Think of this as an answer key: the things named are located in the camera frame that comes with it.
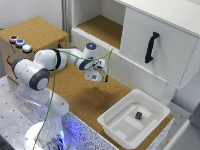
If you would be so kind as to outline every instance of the white drawer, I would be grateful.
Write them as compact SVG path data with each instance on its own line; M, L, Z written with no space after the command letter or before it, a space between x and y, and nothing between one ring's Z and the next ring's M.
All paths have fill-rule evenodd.
M154 40L153 60L145 63L153 32L160 36ZM197 41L196 36L127 8L120 54L179 86Z

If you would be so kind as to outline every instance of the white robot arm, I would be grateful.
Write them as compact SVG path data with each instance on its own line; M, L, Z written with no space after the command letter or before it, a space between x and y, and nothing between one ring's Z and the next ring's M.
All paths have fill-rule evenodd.
M76 47L40 50L35 54L34 61L26 58L17 58L13 62L12 70L16 78L21 81L18 86L18 94L21 97L32 103L49 106L52 91L46 88L46 86L49 82L49 71L54 70L56 53L56 70L63 69L67 60L69 60L79 70L86 71L86 80L104 81L101 74L107 73L107 66L105 60L98 60L97 47L93 43L86 44L83 52ZM68 113L68 111L69 104L54 93L49 116L37 142L37 145L42 150L50 149L47 143L52 141L52 139L56 139L56 136L62 131L61 116Z

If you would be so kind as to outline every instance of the green cable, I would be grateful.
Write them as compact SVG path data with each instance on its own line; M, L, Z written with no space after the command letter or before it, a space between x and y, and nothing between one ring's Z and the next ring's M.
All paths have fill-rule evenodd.
M69 54L69 55L72 55L72 56L74 56L74 57L76 57L76 58L83 59L83 60L99 60L99 59L105 58L106 56L108 56L108 55L110 54L110 55L109 55L109 58L108 58L108 67L107 67L107 76L108 76L109 64L110 64L110 57L111 57L112 51L113 51L113 49L112 49L109 53L107 53L106 55L104 55L104 56L102 56L102 57L100 57L100 58L97 58L97 59L85 59L85 58L78 57L78 56L76 56L76 55L73 55L73 54L68 53L68 52L65 52L65 51L60 51L60 52L67 53L67 54ZM53 94L54 94L54 89L55 89L55 80L56 80L56 58L57 58L57 53L55 54L55 57L54 57L54 80L53 80L53 90L52 90L52 94L51 94L50 104L49 104L49 107L48 107L48 110L47 110L47 114L46 114L44 123L43 123L43 125L42 125L42 127L41 127L41 129L40 129L40 131L39 131L39 133L38 133L38 135L37 135L37 138L36 138L36 140L35 140L35 143L34 143L34 146L33 146L33 149L32 149L32 150L35 149L35 144L37 143L37 140L38 140L38 138L39 138L39 136L40 136L40 133L41 133L43 127L44 127L44 124L46 123L46 120L47 120L47 118L48 118L49 111L50 111L50 108L51 108L51 103L52 103L52 100L53 100Z

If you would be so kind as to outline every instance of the cabinet handle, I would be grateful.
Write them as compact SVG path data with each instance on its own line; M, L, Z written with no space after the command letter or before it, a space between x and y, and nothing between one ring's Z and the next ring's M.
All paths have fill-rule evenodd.
M150 61L153 60L153 57L151 56L152 50L153 50L153 45L154 45L154 40L158 38L160 35L156 32L153 32L153 36L149 40L148 48L147 48L147 53L145 56L145 63L149 63Z

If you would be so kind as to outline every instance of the brown box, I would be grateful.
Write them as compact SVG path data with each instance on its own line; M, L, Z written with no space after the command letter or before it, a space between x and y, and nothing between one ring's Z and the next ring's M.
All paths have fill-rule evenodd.
M32 46L33 51L28 54L23 53L21 49L16 48L16 45L10 44L9 39L12 35L25 40L26 44ZM40 17L1 30L0 49L7 75L19 83L11 69L12 62L16 58L26 57L33 60L39 50L57 48L59 44L61 47L68 47L69 35Z

